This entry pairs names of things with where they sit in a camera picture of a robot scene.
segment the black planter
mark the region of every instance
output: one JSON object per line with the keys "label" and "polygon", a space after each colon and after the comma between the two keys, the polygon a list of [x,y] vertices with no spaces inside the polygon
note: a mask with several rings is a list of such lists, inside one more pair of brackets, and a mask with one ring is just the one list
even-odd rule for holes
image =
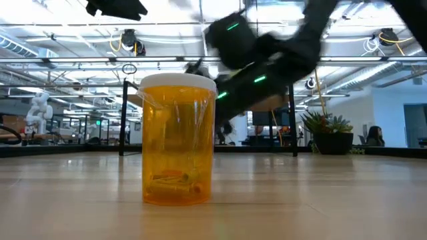
{"label": "black planter", "polygon": [[315,133],[313,138],[321,154],[345,155],[353,146],[353,133]]}

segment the green led light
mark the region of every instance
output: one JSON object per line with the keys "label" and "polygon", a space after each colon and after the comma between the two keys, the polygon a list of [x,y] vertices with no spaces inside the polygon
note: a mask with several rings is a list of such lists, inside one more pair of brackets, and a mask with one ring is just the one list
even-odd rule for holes
{"label": "green led light", "polygon": [[232,30],[233,28],[237,27],[238,25],[239,25],[239,23],[232,25],[231,27],[227,28],[227,31]]}
{"label": "green led light", "polygon": [[225,97],[227,94],[228,94],[227,92],[223,92],[223,93],[219,94],[216,99],[220,99],[222,97]]}
{"label": "green led light", "polygon": [[257,83],[259,81],[265,80],[267,77],[265,75],[258,77],[257,79],[254,80],[254,83]]}

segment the potted plant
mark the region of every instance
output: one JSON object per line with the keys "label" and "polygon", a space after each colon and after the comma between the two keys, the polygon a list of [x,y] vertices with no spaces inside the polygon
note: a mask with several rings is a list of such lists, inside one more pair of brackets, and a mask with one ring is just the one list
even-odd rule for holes
{"label": "potted plant", "polygon": [[313,134],[313,144],[321,154],[345,155],[352,149],[353,126],[342,116],[308,112],[303,114],[302,121]]}

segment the yellow cable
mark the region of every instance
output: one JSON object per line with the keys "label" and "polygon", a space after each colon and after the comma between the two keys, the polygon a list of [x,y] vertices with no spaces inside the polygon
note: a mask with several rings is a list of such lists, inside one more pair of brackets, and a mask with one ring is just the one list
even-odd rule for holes
{"label": "yellow cable", "polygon": [[120,51],[120,49],[121,49],[121,36],[122,36],[122,34],[120,34],[120,39],[119,39],[119,48],[118,48],[118,49],[115,49],[115,48],[113,47],[113,41],[112,41],[112,40],[110,40],[110,41],[109,41],[109,46],[111,47],[111,50],[113,50],[113,51],[115,51],[115,52]]}
{"label": "yellow cable", "polygon": [[316,76],[316,85],[318,86],[318,93],[319,93],[320,103],[322,104],[323,115],[325,117],[328,117],[328,116],[326,116],[325,102],[323,101],[322,90],[320,89],[320,83],[319,83],[319,77],[318,77],[318,70],[317,69],[314,69],[314,75]]}
{"label": "yellow cable", "polygon": [[396,43],[397,48],[399,49],[402,56],[405,56],[405,53],[403,52],[402,48],[399,46],[399,43]]}
{"label": "yellow cable", "polygon": [[278,133],[279,133],[280,147],[283,147],[282,134],[280,134],[279,126],[278,126],[278,122],[276,121],[276,117],[274,116],[274,112],[273,112],[273,110],[272,110],[272,115],[273,115],[274,123],[276,124],[276,129],[277,129],[277,131],[278,131]]}
{"label": "yellow cable", "polygon": [[392,41],[392,40],[388,40],[388,39],[385,39],[385,38],[381,37],[382,35],[383,35],[383,33],[380,33],[378,37],[379,37],[381,40],[383,40],[383,41],[385,41],[385,42],[387,42],[387,43],[404,43],[404,42],[406,42],[406,41],[409,41],[409,40],[412,40],[412,39],[413,39],[413,37],[410,37],[410,38],[408,38],[408,39],[401,40],[401,41]]}

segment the woman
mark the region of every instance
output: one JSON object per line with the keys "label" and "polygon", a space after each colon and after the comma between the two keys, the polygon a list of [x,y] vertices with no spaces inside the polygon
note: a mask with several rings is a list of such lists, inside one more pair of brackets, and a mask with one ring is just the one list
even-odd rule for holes
{"label": "woman", "polygon": [[384,147],[385,142],[382,139],[382,130],[379,126],[373,126],[369,129],[368,137],[366,138],[366,144],[371,147]]}

